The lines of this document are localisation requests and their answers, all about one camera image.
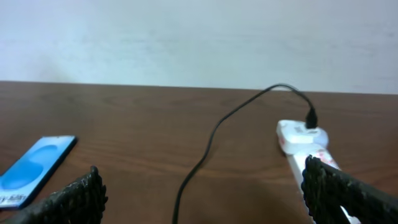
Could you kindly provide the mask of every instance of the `light blue rectangular object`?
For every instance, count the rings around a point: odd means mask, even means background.
[[[76,144],[75,136],[39,139],[0,177],[0,208],[26,206]]]

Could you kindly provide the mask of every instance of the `wall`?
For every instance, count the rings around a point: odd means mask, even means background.
[[[398,93],[396,0],[2,0],[0,79]]]

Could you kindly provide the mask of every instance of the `power cord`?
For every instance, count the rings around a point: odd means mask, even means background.
[[[180,202],[181,202],[182,192],[184,191],[185,186],[187,186],[189,180],[195,175],[195,173],[198,171],[200,166],[205,161],[205,159],[206,159],[206,157],[207,157],[207,155],[208,155],[208,153],[210,151],[211,142],[213,141],[214,134],[216,133],[216,130],[220,126],[220,124],[223,121],[225,121],[227,118],[229,118],[232,114],[234,114],[235,112],[240,110],[242,107],[248,105],[250,102],[252,102],[256,98],[258,98],[259,96],[263,95],[264,93],[267,93],[268,91],[272,90],[273,88],[277,88],[277,87],[287,88],[287,89],[291,90],[292,92],[294,92],[296,95],[298,95],[301,98],[303,98],[308,103],[308,105],[310,107],[310,111],[308,112],[307,116],[305,117],[305,125],[306,125],[307,129],[313,129],[313,128],[316,128],[318,126],[317,114],[315,112],[315,108],[313,107],[310,99],[308,99],[308,97],[305,96],[298,89],[296,89],[296,88],[294,88],[294,87],[292,87],[292,86],[290,86],[288,84],[279,83],[279,84],[272,85],[272,86],[266,88],[265,90],[262,90],[261,92],[257,93],[252,98],[248,99],[246,102],[244,102],[241,105],[239,105],[237,108],[233,109],[231,112],[229,112],[223,118],[221,118],[220,121],[216,124],[215,128],[211,132],[211,135],[210,135],[210,138],[209,138],[209,141],[208,141],[208,144],[207,144],[207,147],[206,147],[206,150],[205,150],[205,153],[204,153],[203,157],[193,167],[193,169],[188,173],[188,175],[186,176],[186,178],[182,182],[182,184],[180,186],[180,189],[178,190],[177,199],[175,200],[172,224],[177,224],[178,223],[178,211],[180,209]]]

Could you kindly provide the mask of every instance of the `white power strip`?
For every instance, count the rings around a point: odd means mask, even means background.
[[[301,190],[302,173],[305,169],[305,159],[309,155],[339,169],[326,149],[329,138],[322,128],[307,129],[302,121],[281,120],[278,122],[276,133],[279,138],[279,145],[286,154],[301,193],[303,193]],[[343,207],[341,209],[343,209],[351,224],[361,223],[357,218],[349,216]]]

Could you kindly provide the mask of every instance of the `wooden table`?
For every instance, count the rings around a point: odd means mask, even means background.
[[[257,91],[0,83],[0,173],[41,136],[79,137],[36,200],[96,165],[108,187],[103,223],[171,223],[175,196],[215,123]],[[398,196],[398,96],[308,93],[329,150],[359,180]],[[275,128],[307,105],[273,91],[218,130],[182,197],[180,223],[308,223]],[[0,218],[10,212],[1,212]]]

